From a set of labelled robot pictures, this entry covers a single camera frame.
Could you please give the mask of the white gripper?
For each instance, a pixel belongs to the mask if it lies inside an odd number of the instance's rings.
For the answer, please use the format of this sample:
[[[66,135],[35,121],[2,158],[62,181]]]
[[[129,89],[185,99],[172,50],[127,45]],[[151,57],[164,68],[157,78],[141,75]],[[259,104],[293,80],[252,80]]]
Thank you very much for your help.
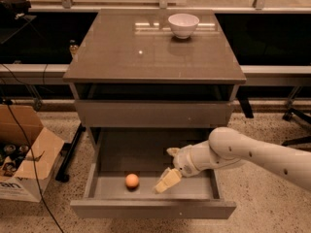
[[[168,148],[166,152],[173,156],[173,165],[175,168],[166,168],[159,180],[155,184],[154,192],[157,194],[163,193],[181,181],[183,177],[192,177],[200,173],[194,166],[190,156],[191,146],[184,148]]]

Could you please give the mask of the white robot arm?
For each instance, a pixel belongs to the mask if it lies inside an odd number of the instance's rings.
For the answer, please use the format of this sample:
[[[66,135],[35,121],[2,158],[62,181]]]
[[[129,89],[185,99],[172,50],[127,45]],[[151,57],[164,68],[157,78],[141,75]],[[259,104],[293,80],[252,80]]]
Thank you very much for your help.
[[[214,129],[207,141],[169,148],[173,168],[167,168],[155,185],[155,193],[208,169],[232,168],[252,162],[306,190],[311,190],[311,153],[258,141],[228,128]]]

